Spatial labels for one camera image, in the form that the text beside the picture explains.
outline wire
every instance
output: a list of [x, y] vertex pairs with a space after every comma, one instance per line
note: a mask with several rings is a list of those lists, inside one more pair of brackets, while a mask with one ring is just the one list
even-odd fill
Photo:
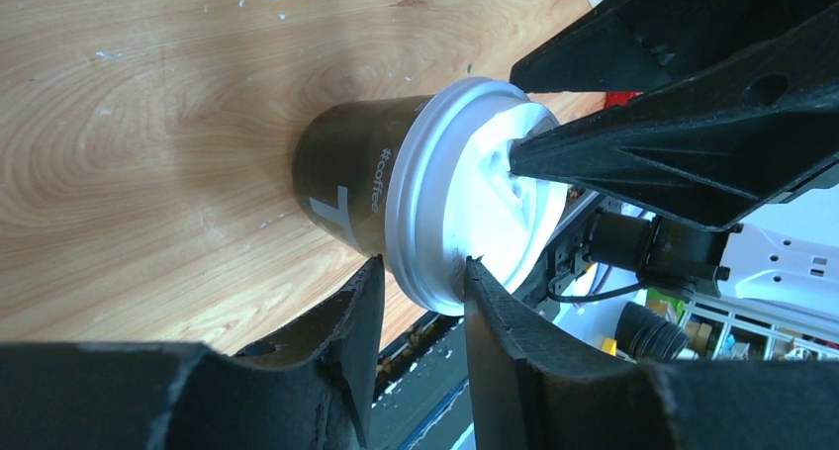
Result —
[[637, 284], [633, 284], [627, 287], [621, 287], [619, 289], [611, 290], [597, 295], [556, 295], [552, 291], [548, 291], [547, 297], [561, 304], [588, 304], [591, 302], [599, 302], [601, 300], [613, 299], [615, 297], [620, 297], [621, 295], [631, 294], [643, 288], [644, 286], [640, 282], [638, 282]]
[[[641, 213], [637, 216], [637, 218], [643, 218], [647, 215], [647, 213], [649, 213], [647, 210], [641, 210]], [[601, 279], [598, 281], [597, 285], [592, 284], [592, 288], [589, 290], [588, 295], [584, 296], [556, 295], [556, 293], [554, 293], [554, 289], [556, 283], [559, 282], [560, 277], [554, 277], [550, 280], [550, 282], [548, 282], [547, 298], [553, 300], [554, 302], [559, 302], [563, 304], [589, 304], [591, 302], [599, 302], [601, 300], [613, 299], [615, 297], [620, 297], [621, 295], [628, 295], [644, 288], [644, 285], [638, 282], [634, 285], [621, 287], [619, 289], [601, 293], [601, 290], [603, 289], [604, 285], [606, 284], [606, 281], [608, 280], [608, 276], [611, 275], [612, 269], [614, 269], [614, 267], [609, 265], [606, 268], [606, 271], [604, 272]]]

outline cup lid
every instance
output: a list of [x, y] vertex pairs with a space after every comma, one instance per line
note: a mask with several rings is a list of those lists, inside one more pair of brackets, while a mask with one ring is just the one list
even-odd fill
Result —
[[[411, 270], [401, 274], [405, 268], [393, 267], [406, 295], [444, 315], [463, 315], [468, 256], [481, 257], [509, 291], [524, 282], [562, 216], [568, 189], [510, 172], [513, 143], [558, 126], [553, 114], [508, 83], [477, 82], [482, 94], [459, 105], [445, 125], [435, 126], [427, 168], [418, 182], [409, 181], [419, 183], [412, 202], [416, 216], [412, 224], [401, 223], [412, 230], [410, 240], [401, 244], [404, 254], [396, 255]], [[439, 116], [439, 110], [432, 110]], [[425, 129], [422, 121], [412, 130]]]

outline wooden table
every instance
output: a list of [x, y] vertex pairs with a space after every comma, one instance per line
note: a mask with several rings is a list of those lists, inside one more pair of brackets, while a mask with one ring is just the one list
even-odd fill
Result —
[[[511, 64], [586, 0], [0, 0], [0, 340], [227, 352], [363, 261], [291, 188], [337, 103]], [[560, 117], [597, 95], [543, 97]], [[390, 279], [387, 343], [422, 311]]]

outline paper coffee cup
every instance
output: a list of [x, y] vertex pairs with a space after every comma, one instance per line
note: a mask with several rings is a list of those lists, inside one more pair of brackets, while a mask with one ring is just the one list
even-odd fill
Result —
[[511, 175], [509, 152], [558, 125], [516, 87], [484, 78], [433, 97], [341, 104], [306, 128], [294, 188], [315, 224], [382, 254], [414, 302], [462, 315], [467, 256], [512, 291], [550, 239], [567, 185]]

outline white paint speck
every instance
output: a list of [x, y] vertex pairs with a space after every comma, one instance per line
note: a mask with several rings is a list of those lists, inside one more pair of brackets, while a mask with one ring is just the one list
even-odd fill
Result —
[[391, 393], [393, 393], [394, 390], [396, 389], [396, 387], [399, 386], [399, 383], [401, 383], [401, 382], [402, 382], [402, 379], [400, 379], [399, 381], [394, 381], [393, 383], [389, 384], [388, 387], [385, 388], [385, 394], [390, 395]]
[[96, 55], [105, 59], [116, 59], [118, 57], [123, 57], [123, 54], [121, 52], [96, 51]]

